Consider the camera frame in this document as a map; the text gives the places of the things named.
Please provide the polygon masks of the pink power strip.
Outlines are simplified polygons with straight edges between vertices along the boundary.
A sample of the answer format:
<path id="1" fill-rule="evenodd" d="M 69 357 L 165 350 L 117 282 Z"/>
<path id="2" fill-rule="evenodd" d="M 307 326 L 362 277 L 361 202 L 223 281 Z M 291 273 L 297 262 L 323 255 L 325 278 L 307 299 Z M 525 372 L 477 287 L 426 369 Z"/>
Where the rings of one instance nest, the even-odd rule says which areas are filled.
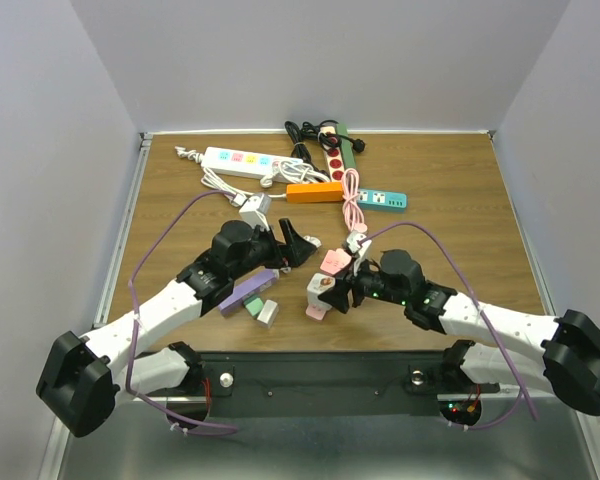
<path id="1" fill-rule="evenodd" d="M 305 314 L 315 321 L 322 321 L 330 310 L 331 308 L 329 306 L 308 305 Z"/>

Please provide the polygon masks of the pink cube socket adapter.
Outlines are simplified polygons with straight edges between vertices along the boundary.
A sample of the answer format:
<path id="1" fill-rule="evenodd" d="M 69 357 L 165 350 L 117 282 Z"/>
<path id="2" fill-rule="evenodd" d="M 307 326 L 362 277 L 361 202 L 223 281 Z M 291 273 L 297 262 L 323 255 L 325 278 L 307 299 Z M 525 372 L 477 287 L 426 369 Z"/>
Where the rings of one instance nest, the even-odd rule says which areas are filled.
<path id="1" fill-rule="evenodd" d="M 346 268 L 351 260 L 352 257 L 342 248 L 328 250 L 320 264 L 320 271 L 326 275 L 335 276 Z"/>

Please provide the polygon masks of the purple power strip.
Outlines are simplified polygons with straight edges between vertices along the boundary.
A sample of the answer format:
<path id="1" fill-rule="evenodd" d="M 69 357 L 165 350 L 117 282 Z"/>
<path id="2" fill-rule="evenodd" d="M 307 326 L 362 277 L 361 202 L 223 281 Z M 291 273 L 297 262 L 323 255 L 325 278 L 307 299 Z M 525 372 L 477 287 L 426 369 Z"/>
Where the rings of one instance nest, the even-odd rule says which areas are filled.
<path id="1" fill-rule="evenodd" d="M 222 316 L 228 316 L 239 308 L 248 298 L 260 294 L 279 279 L 277 269 L 264 269 L 234 286 L 233 292 L 218 306 Z"/>

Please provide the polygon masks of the white usb charger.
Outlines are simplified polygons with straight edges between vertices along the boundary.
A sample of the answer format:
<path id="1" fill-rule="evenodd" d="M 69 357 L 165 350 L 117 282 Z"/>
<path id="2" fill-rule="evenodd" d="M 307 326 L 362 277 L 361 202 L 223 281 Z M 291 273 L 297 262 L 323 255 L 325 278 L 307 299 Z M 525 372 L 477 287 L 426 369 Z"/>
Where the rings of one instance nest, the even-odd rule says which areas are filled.
<path id="1" fill-rule="evenodd" d="M 259 312 L 256 320 L 260 325 L 270 328 L 279 312 L 279 304 L 273 300 L 267 300 Z"/>

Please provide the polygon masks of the green usb charger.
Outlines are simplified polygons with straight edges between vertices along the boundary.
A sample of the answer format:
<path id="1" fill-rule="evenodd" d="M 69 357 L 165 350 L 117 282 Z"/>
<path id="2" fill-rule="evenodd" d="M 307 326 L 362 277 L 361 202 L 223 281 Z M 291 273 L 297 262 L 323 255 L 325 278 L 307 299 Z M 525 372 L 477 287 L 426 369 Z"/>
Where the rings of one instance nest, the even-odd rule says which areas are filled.
<path id="1" fill-rule="evenodd" d="M 264 307 L 264 302 L 259 296 L 251 296 L 243 304 L 253 318 L 257 318 Z"/>

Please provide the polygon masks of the white cube socket adapter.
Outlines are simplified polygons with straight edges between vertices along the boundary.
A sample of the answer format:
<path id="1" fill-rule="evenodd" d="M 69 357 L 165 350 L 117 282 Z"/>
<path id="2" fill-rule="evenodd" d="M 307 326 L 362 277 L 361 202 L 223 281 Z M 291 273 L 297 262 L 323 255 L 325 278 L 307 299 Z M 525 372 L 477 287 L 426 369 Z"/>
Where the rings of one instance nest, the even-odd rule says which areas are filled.
<path id="1" fill-rule="evenodd" d="M 308 305 L 325 311 L 330 310 L 332 306 L 321 300 L 319 296 L 330 291 L 334 286 L 335 279 L 333 277 L 315 273 L 306 288 Z"/>

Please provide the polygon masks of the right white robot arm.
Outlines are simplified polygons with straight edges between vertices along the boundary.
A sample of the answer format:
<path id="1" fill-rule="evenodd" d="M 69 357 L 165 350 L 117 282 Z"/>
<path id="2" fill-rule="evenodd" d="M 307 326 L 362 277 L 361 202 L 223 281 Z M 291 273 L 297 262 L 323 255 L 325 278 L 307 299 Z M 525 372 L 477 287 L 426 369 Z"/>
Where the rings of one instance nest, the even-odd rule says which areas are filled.
<path id="1" fill-rule="evenodd" d="M 353 258 L 334 275 L 315 274 L 307 286 L 310 315 L 346 313 L 365 299 L 402 307 L 417 327 L 458 337 L 440 366 L 443 384 L 516 384 L 554 394 L 572 409 L 600 416 L 600 329 L 585 314 L 555 317 L 475 302 L 425 278 L 404 250 L 380 261 Z"/>

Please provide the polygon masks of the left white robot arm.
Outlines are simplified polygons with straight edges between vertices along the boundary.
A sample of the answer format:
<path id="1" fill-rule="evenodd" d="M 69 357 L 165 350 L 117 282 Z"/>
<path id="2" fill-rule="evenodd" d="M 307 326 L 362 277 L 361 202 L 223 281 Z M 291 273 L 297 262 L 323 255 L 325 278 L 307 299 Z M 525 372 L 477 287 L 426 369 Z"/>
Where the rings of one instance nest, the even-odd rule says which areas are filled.
<path id="1" fill-rule="evenodd" d="M 224 223 L 210 248 L 149 300 L 104 327 L 56 338 L 37 396 L 74 436 L 84 437 L 124 398 L 161 388 L 195 392 L 203 371 L 188 346 L 179 343 L 143 359 L 137 354 L 217 307 L 244 275 L 260 267 L 297 268 L 317 251 L 317 238 L 298 234 L 286 218 L 279 225 L 281 240 L 269 227 L 242 220 Z"/>

